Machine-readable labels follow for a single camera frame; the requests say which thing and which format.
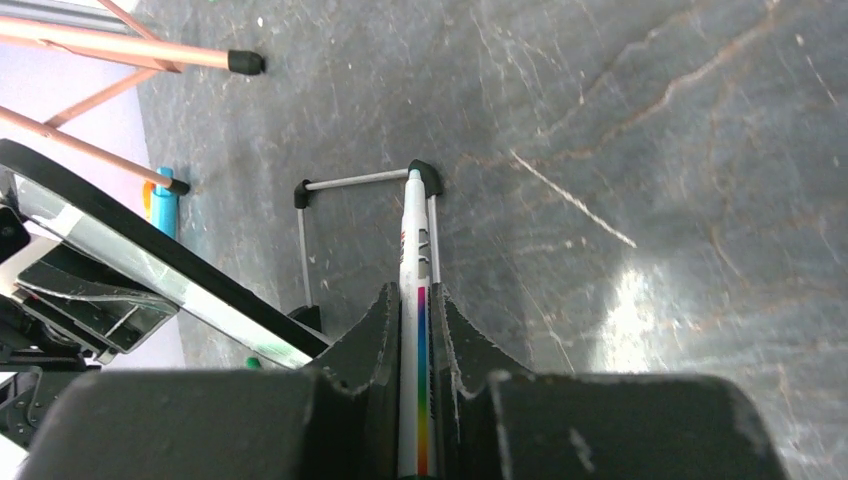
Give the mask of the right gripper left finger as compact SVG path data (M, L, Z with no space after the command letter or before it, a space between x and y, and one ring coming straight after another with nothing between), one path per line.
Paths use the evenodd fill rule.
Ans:
M313 479L395 479L399 410L398 285L386 283L363 317L311 363Z

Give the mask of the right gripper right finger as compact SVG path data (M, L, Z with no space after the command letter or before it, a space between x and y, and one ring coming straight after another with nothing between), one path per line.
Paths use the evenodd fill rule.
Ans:
M445 286L431 292L436 448L444 479L502 479L492 372L527 373L460 311Z

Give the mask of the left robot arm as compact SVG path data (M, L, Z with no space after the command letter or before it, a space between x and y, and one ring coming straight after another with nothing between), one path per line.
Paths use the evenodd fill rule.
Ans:
M1 434L28 449L82 374L137 349L178 306L1 208Z

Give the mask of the green marker without cap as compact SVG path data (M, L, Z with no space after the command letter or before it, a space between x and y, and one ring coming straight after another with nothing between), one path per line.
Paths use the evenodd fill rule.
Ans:
M431 253L422 173L405 183L399 264L400 377L397 477L437 476L430 352Z

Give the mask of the white whiteboard black frame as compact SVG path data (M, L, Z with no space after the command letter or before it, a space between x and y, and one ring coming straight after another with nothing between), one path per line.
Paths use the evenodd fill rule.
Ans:
M328 348L324 335L39 152L4 139L1 167L13 175L19 208L36 225L260 356L298 368Z

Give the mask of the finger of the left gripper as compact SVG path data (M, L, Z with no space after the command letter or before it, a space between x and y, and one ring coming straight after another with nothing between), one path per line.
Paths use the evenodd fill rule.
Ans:
M97 355L133 352L179 312L144 288L84 280L42 262L15 276L14 299L49 330Z

